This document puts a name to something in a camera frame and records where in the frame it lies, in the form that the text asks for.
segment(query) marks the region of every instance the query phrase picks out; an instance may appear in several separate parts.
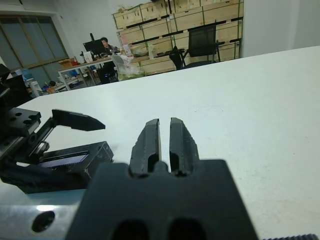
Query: plastic bag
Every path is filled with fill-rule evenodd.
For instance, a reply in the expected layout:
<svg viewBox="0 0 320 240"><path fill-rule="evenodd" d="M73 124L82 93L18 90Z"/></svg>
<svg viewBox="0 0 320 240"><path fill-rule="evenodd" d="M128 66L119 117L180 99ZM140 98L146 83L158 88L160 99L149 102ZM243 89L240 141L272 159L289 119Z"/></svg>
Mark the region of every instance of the plastic bag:
<svg viewBox="0 0 320 240"><path fill-rule="evenodd" d="M148 49L149 49L149 59L154 59L157 56L157 49L155 45L148 44Z"/></svg>
<svg viewBox="0 0 320 240"><path fill-rule="evenodd" d="M112 56L111 59L117 68L119 81L137 79L146 75L143 68L125 64L124 60L118 55Z"/></svg>

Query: desk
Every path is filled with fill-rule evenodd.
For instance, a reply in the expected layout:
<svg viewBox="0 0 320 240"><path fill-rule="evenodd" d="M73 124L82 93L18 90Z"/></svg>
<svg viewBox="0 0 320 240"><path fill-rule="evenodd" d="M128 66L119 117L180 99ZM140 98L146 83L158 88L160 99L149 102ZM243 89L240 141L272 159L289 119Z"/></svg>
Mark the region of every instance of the desk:
<svg viewBox="0 0 320 240"><path fill-rule="evenodd" d="M170 118L184 121L200 159L225 159L260 239L320 236L320 46L220 62L40 96L21 107L97 118L106 130L57 127L50 150L107 141L116 163L151 119L169 163ZM84 190L24 195L0 184L0 205L79 204Z"/></svg>
<svg viewBox="0 0 320 240"><path fill-rule="evenodd" d="M72 70L79 70L79 73L80 73L80 76L81 76L82 80L84 81L85 84L87 84L80 69L81 69L81 68L85 68L85 67L90 67L90 66L96 65L96 64L104 64L104 63L107 63L107 62L112 62L112 60L111 60L110 57L104 57L104 58L100 58L100 59L98 59L98 60L96 60L96 61L92 61L92 62L88 62L88 63L83 63L83 64L76 65L76 66L70 66L70 67L67 67L67 68L62 68L62 69L59 69L57 72L58 72L59 76L61 77L61 80L63 81L66 89L67 89L68 91L70 91L69 84L67 84L66 79L65 79L65 77L62 75L62 73L69 72L69 71L72 71Z"/></svg>

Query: office chair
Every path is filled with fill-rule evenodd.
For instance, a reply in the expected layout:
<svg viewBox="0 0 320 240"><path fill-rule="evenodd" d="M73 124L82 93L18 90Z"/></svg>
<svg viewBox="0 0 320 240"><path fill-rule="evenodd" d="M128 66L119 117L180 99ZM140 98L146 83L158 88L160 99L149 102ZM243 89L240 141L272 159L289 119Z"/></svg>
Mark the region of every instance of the office chair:
<svg viewBox="0 0 320 240"><path fill-rule="evenodd" d="M103 67L97 69L96 72L100 78L101 84L110 84L118 81L117 72L114 69L115 64L110 61L104 63Z"/></svg>
<svg viewBox="0 0 320 240"><path fill-rule="evenodd" d="M189 69L198 66L213 64L215 54L218 54L220 62L219 43L216 42L216 26L207 26L189 31L188 50L178 49L177 46L169 53L170 59L173 61L177 70ZM187 54L190 57L200 57L212 55L212 60L193 62L188 65L185 63Z"/></svg>

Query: computer monitor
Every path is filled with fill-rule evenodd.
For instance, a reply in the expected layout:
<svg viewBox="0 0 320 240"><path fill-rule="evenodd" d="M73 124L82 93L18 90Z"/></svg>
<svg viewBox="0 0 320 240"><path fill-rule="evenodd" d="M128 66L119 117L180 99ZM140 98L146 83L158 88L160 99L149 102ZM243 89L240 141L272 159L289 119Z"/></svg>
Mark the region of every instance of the computer monitor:
<svg viewBox="0 0 320 240"><path fill-rule="evenodd" d="M85 47L85 50L87 50L88 52L92 51L94 55L99 55L106 52L105 47L100 39L85 42L83 45Z"/></svg>

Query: black mesh chair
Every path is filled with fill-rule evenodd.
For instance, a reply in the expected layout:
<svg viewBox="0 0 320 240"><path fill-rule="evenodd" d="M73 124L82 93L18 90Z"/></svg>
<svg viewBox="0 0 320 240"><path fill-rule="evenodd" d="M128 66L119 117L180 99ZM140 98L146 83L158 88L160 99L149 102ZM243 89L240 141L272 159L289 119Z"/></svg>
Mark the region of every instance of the black mesh chair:
<svg viewBox="0 0 320 240"><path fill-rule="evenodd" d="M178 49L177 46L169 53L170 59L173 61L177 70L189 69L198 66L213 64L215 54L218 54L220 62L219 43L216 42L216 26L207 26L189 31L189 46L185 52L184 49ZM212 55L212 60L193 62L188 65L185 63L185 57L200 57Z"/></svg>

